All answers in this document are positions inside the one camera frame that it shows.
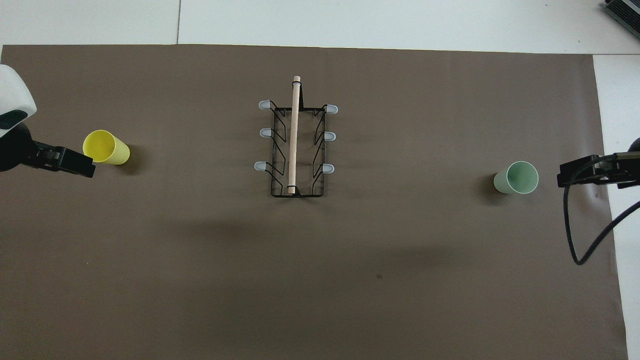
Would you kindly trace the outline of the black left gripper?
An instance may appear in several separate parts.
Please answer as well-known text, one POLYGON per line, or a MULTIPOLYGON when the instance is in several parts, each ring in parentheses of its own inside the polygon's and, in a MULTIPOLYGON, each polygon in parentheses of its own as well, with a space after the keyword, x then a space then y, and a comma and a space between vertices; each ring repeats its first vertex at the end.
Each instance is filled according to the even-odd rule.
POLYGON ((86 178, 93 178, 96 171, 94 160, 83 153, 34 141, 23 122, 0 141, 0 171, 6 172, 20 165, 52 172, 64 171, 86 178))

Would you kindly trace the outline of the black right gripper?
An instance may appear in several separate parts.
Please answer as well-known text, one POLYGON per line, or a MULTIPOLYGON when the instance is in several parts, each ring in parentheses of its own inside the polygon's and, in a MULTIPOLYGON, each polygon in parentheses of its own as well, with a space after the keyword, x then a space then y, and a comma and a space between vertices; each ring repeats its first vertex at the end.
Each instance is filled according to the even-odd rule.
POLYGON ((618 189, 639 186, 640 184, 640 138, 638 137, 626 152, 614 153, 617 157, 610 161, 601 161, 598 166, 603 171, 597 179, 594 164, 582 169, 586 164, 597 159, 596 155, 588 155, 558 166, 557 186, 566 188, 570 185, 593 183, 595 185, 616 184, 618 189))

